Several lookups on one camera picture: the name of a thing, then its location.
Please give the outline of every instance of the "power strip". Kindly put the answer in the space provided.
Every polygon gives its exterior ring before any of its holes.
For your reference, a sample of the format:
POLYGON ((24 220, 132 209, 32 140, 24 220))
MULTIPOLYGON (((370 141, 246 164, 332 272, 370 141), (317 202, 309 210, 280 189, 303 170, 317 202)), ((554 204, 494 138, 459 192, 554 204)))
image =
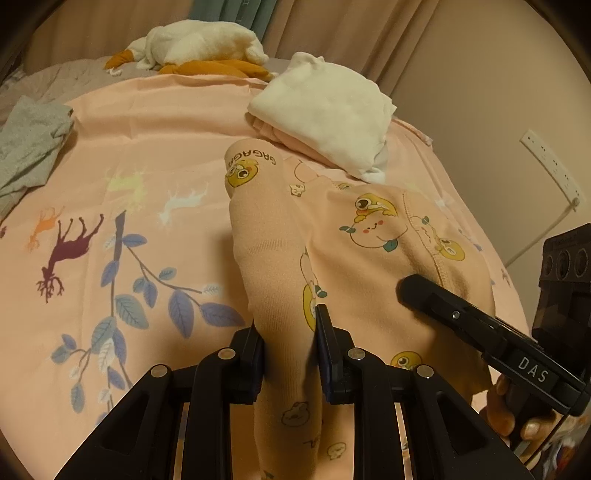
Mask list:
POLYGON ((579 199, 579 205, 586 202, 584 193, 558 156, 548 147, 544 141, 532 130, 528 130, 521 137, 523 143, 529 151, 540 161, 550 176, 554 179, 565 197, 572 204, 575 198, 579 199))

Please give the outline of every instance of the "pink blanket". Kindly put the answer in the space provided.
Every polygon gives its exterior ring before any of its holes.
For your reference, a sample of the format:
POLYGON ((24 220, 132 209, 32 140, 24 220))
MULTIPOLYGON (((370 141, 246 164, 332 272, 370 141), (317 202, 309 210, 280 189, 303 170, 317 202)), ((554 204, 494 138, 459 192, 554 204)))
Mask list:
MULTIPOLYGON (((193 365, 250 324, 223 156, 255 136, 246 106, 264 86, 158 76, 70 102, 75 132, 59 166, 0 231, 0 429, 36 480, 53 479, 152 365, 193 365)), ((388 149, 387 183, 421 192, 458 224, 484 256, 496 314, 525 330, 501 260, 431 148, 393 122, 388 149)), ((235 478, 259 478, 251 410, 233 419, 235 478)))

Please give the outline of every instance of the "green curtain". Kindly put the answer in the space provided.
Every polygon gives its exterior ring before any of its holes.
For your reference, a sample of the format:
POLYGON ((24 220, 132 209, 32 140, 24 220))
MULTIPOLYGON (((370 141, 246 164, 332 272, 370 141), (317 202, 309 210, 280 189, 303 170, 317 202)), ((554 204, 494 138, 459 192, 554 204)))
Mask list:
POLYGON ((189 18, 236 22, 262 40, 277 0, 195 0, 189 18))

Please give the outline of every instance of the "white towel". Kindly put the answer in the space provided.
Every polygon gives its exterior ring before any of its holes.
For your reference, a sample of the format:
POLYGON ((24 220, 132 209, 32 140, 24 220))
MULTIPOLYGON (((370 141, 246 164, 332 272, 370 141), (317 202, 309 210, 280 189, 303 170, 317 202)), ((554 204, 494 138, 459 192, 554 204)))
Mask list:
POLYGON ((248 106, 255 117, 370 183, 385 181, 382 150, 395 110, 371 80, 303 52, 248 106))

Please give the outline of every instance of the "cartoon face print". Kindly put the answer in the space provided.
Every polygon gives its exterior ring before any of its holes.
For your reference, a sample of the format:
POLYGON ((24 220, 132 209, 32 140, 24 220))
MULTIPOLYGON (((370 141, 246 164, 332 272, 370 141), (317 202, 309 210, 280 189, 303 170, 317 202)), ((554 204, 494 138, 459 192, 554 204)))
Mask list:
POLYGON ((328 294, 318 285, 318 279, 312 271, 310 257, 307 252, 304 252, 300 257, 300 270, 306 280, 306 286, 302 295, 304 317, 310 329, 314 331, 316 330, 316 299, 323 299, 328 294))
POLYGON ((355 208, 357 208, 357 217, 353 220, 354 223, 365 220, 368 215, 375 212, 382 212, 383 215, 397 215, 396 208, 391 202, 373 193, 364 193, 359 196, 355 201, 355 208))
POLYGON ((330 460, 336 460, 337 458, 341 458, 347 449, 347 444, 343 442, 333 443, 328 449, 326 450, 327 455, 329 456, 330 460))
POLYGON ((258 173, 258 163, 254 159, 243 158, 234 163, 228 173, 226 180, 231 187, 236 188, 251 181, 258 173))
POLYGON ((370 215, 352 226, 342 226, 351 240, 364 248, 383 248, 391 252, 398 246, 398 238, 408 230, 404 220, 397 216, 370 215))
POLYGON ((441 253, 445 258, 458 261, 464 260, 466 258, 466 254, 464 253, 463 248, 460 247, 459 243, 447 238, 435 237, 435 240, 438 241, 438 245, 435 246, 435 250, 441 253))
POLYGON ((405 368, 406 370, 412 370, 423 363, 423 359, 416 352, 400 352, 395 355, 390 362, 393 367, 405 368))
POLYGON ((286 427, 300 427, 310 419, 310 410, 308 402, 295 402, 293 406, 283 412, 281 423, 286 427))

